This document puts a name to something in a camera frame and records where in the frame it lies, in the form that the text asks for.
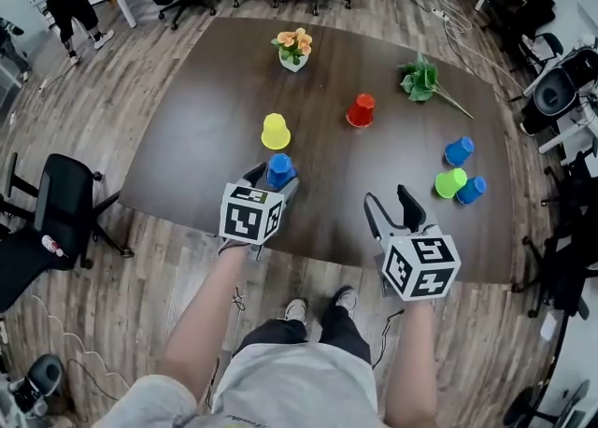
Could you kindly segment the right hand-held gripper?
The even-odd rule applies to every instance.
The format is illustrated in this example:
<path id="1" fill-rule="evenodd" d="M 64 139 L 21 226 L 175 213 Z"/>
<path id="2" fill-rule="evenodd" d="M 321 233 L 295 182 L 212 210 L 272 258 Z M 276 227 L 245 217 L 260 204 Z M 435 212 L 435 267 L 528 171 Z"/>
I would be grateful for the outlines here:
<path id="1" fill-rule="evenodd" d="M 450 235 L 436 223 L 428 223 L 425 207 L 406 185 L 397 186 L 403 221 L 395 226 L 372 193 L 363 199 L 363 209 L 374 239 L 382 248 L 376 258 L 384 297 L 404 302 L 442 298 L 449 292 L 461 267 L 461 259 Z"/>

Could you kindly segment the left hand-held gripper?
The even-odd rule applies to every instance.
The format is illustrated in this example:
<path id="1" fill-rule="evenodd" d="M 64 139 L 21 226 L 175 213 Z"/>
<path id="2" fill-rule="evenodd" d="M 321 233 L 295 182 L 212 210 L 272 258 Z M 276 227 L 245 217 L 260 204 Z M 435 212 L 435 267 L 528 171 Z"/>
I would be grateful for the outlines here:
<path id="1" fill-rule="evenodd" d="M 295 196 L 300 179 L 295 172 L 273 191 L 266 181 L 267 163 L 251 168 L 236 183 L 227 183 L 221 199 L 218 255 L 235 247 L 248 247 L 257 260 L 264 243 L 282 224 L 283 213 Z"/>

